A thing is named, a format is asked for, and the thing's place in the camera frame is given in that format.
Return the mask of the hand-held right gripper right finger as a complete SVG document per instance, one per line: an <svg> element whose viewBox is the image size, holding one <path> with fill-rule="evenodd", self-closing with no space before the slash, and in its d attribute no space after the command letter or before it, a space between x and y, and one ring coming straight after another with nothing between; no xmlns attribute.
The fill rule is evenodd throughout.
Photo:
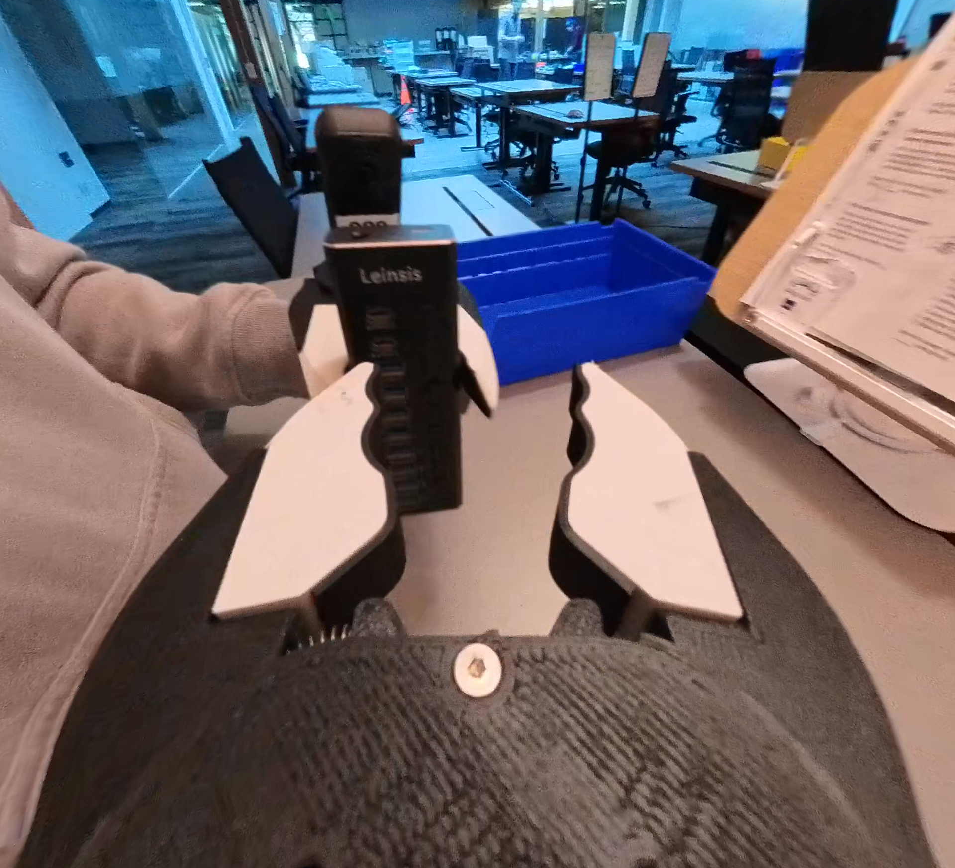
<svg viewBox="0 0 955 868"><path fill-rule="evenodd" d="M686 444L594 362L575 366L569 468L561 482L549 573L599 631L670 637L672 620L738 630L745 607Z"/></svg>

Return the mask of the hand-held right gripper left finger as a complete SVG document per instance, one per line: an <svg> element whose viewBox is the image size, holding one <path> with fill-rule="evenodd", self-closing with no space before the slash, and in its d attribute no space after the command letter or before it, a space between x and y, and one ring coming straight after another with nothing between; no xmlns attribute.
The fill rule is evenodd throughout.
<svg viewBox="0 0 955 868"><path fill-rule="evenodd" d="M269 443L212 603L217 620L293 612L329 637L396 587L405 543L376 454L376 378L374 365L356 365Z"/></svg>

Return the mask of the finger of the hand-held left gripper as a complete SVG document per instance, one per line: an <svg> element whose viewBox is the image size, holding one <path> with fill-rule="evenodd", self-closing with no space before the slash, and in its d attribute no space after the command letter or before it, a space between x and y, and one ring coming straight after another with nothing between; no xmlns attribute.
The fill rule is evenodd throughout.
<svg viewBox="0 0 955 868"><path fill-rule="evenodd" d="M350 370L340 313L334 303L316 304L310 310L299 359L307 399L319 397Z"/></svg>
<svg viewBox="0 0 955 868"><path fill-rule="evenodd" d="M457 306L458 363L455 385L460 413L473 404L491 419L499 401L499 378L491 342L476 309L464 301Z"/></svg>

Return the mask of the black multi-port usb hub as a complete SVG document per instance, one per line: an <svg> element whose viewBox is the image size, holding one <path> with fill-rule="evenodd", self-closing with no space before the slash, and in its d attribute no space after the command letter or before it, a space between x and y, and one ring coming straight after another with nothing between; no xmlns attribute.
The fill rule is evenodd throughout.
<svg viewBox="0 0 955 868"><path fill-rule="evenodd" d="M457 243L446 226L328 230L328 282L350 363L375 369L373 449L404 514L462 502Z"/></svg>

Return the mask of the person's left forearm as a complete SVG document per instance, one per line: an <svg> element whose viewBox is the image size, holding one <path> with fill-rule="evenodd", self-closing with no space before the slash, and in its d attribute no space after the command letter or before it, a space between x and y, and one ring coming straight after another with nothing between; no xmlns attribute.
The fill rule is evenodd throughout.
<svg viewBox="0 0 955 868"><path fill-rule="evenodd" d="M178 411L306 399L289 304L269 289L202 294L91 260L18 222L2 190L2 408L71 395L90 369Z"/></svg>

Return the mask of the blue plastic bin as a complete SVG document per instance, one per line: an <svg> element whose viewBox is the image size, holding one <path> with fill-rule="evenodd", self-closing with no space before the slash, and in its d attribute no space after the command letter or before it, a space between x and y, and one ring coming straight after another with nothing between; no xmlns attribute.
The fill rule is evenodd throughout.
<svg viewBox="0 0 955 868"><path fill-rule="evenodd" d="M716 269L622 219L459 243L507 386L678 344Z"/></svg>

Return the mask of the brown top work table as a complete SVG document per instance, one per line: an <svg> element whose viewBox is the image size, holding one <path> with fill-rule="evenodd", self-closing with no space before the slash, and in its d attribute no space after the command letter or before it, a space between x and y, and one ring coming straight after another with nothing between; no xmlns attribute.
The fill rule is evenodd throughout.
<svg viewBox="0 0 955 868"><path fill-rule="evenodd" d="M453 87L449 97L464 102L474 109L475 143L463 146L463 150L481 151L487 145L483 140L483 111L485 107L498 111L498 158L509 159L510 132L515 124L515 113L519 106L556 102L567 98L579 97L580 86L558 84L551 80L524 79L474 84L468 87Z"/></svg>
<svg viewBox="0 0 955 868"><path fill-rule="evenodd" d="M714 206L701 259L717 267L739 235L774 194L773 174L758 166L756 150L672 161L668 167L690 179L689 195Z"/></svg>
<svg viewBox="0 0 955 868"><path fill-rule="evenodd" d="M648 117L648 112L618 105L609 101L563 101L534 103L519 106L515 110L519 131L532 135L533 153L526 186L531 196L547 193L553 187L554 146L559 139L582 138L578 182L578 206L576 220L582 214L582 198L585 187L594 182L596 164L586 155L586 146L598 141L602 132L620 124L626 124L635 116Z"/></svg>

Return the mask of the white stand base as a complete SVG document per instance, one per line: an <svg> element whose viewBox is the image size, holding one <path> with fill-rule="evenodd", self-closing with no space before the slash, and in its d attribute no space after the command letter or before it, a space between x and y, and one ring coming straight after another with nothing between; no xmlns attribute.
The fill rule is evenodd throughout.
<svg viewBox="0 0 955 868"><path fill-rule="evenodd" d="M753 363L744 376L901 516L954 533L954 456L794 359Z"/></svg>

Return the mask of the white panel on stand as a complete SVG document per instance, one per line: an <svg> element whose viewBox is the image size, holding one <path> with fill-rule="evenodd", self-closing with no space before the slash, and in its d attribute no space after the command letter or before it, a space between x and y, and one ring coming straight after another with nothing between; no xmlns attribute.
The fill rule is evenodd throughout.
<svg viewBox="0 0 955 868"><path fill-rule="evenodd" d="M602 101L613 93L616 53L614 33L589 33L584 43L584 70L581 98L585 102Z"/></svg>
<svg viewBox="0 0 955 868"><path fill-rule="evenodd" d="M671 34L649 32L645 35L631 89L631 98L655 96L668 58Z"/></svg>

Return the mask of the document board with printed sheet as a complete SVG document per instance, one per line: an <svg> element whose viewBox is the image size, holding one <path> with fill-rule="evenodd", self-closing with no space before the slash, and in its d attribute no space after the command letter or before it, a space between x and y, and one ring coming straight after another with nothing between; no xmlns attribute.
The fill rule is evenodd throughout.
<svg viewBox="0 0 955 868"><path fill-rule="evenodd" d="M729 320L954 445L954 20L842 99L722 261Z"/></svg>

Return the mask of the yellow plastic bin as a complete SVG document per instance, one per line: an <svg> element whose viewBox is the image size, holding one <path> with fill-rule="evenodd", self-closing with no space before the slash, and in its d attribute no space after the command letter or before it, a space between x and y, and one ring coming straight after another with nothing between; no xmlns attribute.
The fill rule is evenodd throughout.
<svg viewBox="0 0 955 868"><path fill-rule="evenodd" d="M794 142L782 135L763 139L758 149L758 172L773 179L778 178L798 161L807 146L805 138Z"/></svg>

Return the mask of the black monitor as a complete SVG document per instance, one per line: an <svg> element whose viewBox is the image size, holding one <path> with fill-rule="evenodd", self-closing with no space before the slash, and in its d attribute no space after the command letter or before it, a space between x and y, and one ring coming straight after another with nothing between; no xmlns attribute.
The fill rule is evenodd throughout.
<svg viewBox="0 0 955 868"><path fill-rule="evenodd" d="M878 72L899 0L808 0L802 72Z"/></svg>

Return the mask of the wooden post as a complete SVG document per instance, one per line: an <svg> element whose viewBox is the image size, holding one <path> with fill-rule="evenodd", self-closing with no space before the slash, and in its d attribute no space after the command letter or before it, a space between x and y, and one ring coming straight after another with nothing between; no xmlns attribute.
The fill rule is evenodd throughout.
<svg viewBox="0 0 955 868"><path fill-rule="evenodd" d="M219 1L241 72L269 147L269 156L276 170L278 182L285 191L291 191L297 184L296 175L288 168L289 151L286 148L285 137L271 111L267 97L265 71L254 44L252 28L245 12L245 3L243 0Z"/></svg>

